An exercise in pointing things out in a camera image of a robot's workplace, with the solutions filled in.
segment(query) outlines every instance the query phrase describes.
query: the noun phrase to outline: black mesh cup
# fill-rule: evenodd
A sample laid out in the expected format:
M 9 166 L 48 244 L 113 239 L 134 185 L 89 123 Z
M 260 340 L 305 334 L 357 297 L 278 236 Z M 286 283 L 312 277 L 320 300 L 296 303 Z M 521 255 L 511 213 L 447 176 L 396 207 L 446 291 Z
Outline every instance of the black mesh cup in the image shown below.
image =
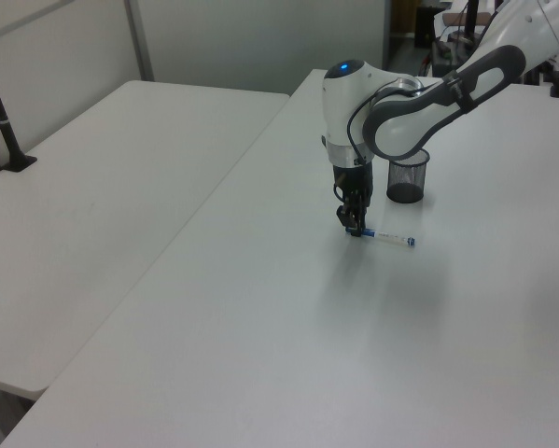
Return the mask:
M 417 203 L 425 195 L 426 164 L 430 156 L 420 149 L 403 161 L 389 162 L 387 197 L 396 203 Z

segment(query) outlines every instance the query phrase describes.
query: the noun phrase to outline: robotic arm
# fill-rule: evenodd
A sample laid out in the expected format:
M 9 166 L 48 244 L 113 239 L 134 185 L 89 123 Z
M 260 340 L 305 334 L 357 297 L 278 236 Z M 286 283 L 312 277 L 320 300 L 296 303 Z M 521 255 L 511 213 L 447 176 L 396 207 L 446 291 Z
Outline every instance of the robotic arm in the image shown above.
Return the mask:
M 409 158 L 436 131 L 558 53 L 559 0 L 508 0 L 468 62 L 427 89 L 414 77 L 362 61 L 331 67 L 323 81 L 323 143 L 343 202 L 341 223 L 353 236 L 366 227 L 374 155 Z

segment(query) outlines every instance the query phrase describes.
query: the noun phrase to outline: white wall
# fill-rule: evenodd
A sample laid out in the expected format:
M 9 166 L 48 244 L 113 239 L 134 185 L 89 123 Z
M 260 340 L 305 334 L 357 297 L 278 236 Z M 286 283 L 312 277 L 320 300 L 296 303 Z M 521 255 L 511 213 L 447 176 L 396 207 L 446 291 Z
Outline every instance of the white wall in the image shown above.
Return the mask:
M 75 0 L 0 37 L 0 94 L 23 151 L 139 78 L 123 0 Z
M 157 81 L 291 94 L 313 68 L 383 62 L 386 0 L 137 3 Z

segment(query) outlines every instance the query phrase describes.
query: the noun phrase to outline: pen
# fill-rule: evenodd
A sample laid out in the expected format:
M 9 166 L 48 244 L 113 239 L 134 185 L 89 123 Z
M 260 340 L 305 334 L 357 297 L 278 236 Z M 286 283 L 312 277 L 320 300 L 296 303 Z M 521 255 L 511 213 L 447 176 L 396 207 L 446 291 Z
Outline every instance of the pen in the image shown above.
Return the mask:
M 347 233 L 351 233 L 352 229 L 350 227 L 346 227 L 345 231 Z M 384 233 L 382 231 L 374 231 L 373 229 L 364 229 L 362 231 L 362 235 L 370 236 L 372 238 L 377 238 L 383 241 L 388 241 L 389 243 L 393 243 L 396 245 L 405 245 L 407 247 L 416 246 L 416 240 L 414 240 L 412 237 L 391 235 L 389 233 Z

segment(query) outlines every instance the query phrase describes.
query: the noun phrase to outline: black clamp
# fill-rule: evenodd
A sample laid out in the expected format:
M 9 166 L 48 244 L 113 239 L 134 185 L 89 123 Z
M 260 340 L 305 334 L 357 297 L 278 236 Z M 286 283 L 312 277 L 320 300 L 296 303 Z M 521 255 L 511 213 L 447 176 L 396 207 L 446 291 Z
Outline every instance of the black clamp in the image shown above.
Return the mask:
M 476 108 L 476 103 L 474 103 L 468 89 L 466 89 L 464 81 L 455 70 L 446 75 L 443 78 L 443 82 L 449 88 L 452 99 L 459 105 L 462 113 L 467 114 Z

